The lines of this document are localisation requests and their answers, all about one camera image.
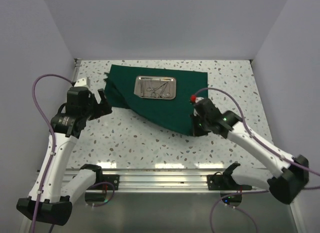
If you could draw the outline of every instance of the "gray wall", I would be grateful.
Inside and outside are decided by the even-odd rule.
[[[0,0],[0,232],[18,232],[18,198],[27,197],[48,144],[31,96],[36,77],[72,76],[73,58],[43,0]],[[68,85],[44,79],[36,94],[52,117]]]
[[[287,1],[253,71],[274,143],[320,172],[320,0]],[[319,232],[319,191],[304,191],[299,204],[308,232]]]
[[[253,59],[286,0],[45,0],[74,58]]]

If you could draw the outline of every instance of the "white arm segment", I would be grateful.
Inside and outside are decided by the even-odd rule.
[[[96,182],[96,173],[90,169],[82,169],[68,184],[61,189],[61,196],[70,196],[74,205],[78,198]]]
[[[78,141],[78,139],[73,136],[66,137],[65,134],[61,133],[55,133],[55,138],[55,155],[52,158],[49,170],[44,180],[40,202],[44,202],[45,199],[50,200],[50,203],[59,202],[61,196],[62,180],[66,171],[67,163],[70,154]],[[37,199],[39,184],[47,166],[51,150],[52,136],[50,135],[48,148],[46,150],[45,158],[43,160],[39,176],[36,179],[36,182],[31,191],[29,192],[29,196],[33,201]]]
[[[283,158],[286,158],[293,162],[293,156],[291,154],[274,146],[273,144],[265,140],[263,137],[258,135],[256,132],[254,132],[250,127],[249,129],[260,141],[262,141],[268,147],[272,148],[274,151],[278,152],[280,155],[282,155]],[[282,175],[282,168],[287,169],[290,166],[289,163],[276,157],[267,149],[263,148],[253,138],[251,138],[251,136],[246,131],[244,124],[241,121],[239,121],[233,126],[233,130],[228,133],[227,139],[236,143],[237,145],[245,149],[247,152],[249,152],[254,158],[260,161],[271,172],[272,176],[276,178]]]
[[[233,170],[232,179],[238,185],[249,185],[264,190],[269,190],[268,179],[273,175],[267,169],[237,167]]]

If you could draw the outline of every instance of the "terrazzo table surface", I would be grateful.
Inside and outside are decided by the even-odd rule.
[[[97,95],[98,89],[105,88],[104,72],[109,72],[111,65],[207,72],[208,85],[231,94],[252,129],[272,140],[247,60],[83,60],[77,78],[89,77],[90,90]],[[232,110],[238,114],[234,103],[223,94],[211,90],[208,95],[222,112]],[[104,169],[220,169],[235,161],[245,167],[264,167],[241,147],[218,135],[185,136],[129,109],[112,110],[110,115],[87,122],[67,168],[96,164]]]

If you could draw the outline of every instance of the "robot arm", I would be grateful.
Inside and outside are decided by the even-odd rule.
[[[239,163],[234,163],[222,175],[214,176],[213,181],[217,185],[222,185],[224,188],[236,188],[241,185],[259,187],[269,190],[280,202],[290,204],[309,182],[308,171],[283,160],[285,158],[290,162],[309,167],[308,160],[302,155],[292,156],[269,143],[249,127],[260,141],[281,154],[281,158],[274,156],[250,136],[241,117],[232,111],[221,113],[208,98],[197,98],[193,107],[195,136],[206,135],[208,132],[220,135],[245,149],[266,168],[243,168]]]
[[[89,90],[88,78],[78,80],[67,92],[67,100],[51,119],[50,124],[54,130],[56,139],[55,152],[52,153],[52,135],[41,170],[37,180],[28,194],[28,198],[20,198],[16,208],[30,220],[33,218],[37,196],[40,201],[36,220],[63,226],[69,219],[72,205],[95,183],[103,181],[103,173],[100,166],[85,164],[78,175],[62,188],[62,181],[66,171],[71,152],[76,145],[81,131],[86,122],[108,115],[112,112],[103,89],[98,93],[101,102],[98,103],[94,94]],[[50,166],[46,173],[42,192],[39,192],[39,184],[45,173],[50,156],[53,154]]]

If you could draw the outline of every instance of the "stainless steel tray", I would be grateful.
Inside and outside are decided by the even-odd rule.
[[[134,94],[140,98],[172,100],[176,90],[177,81],[173,77],[140,75],[135,79]]]

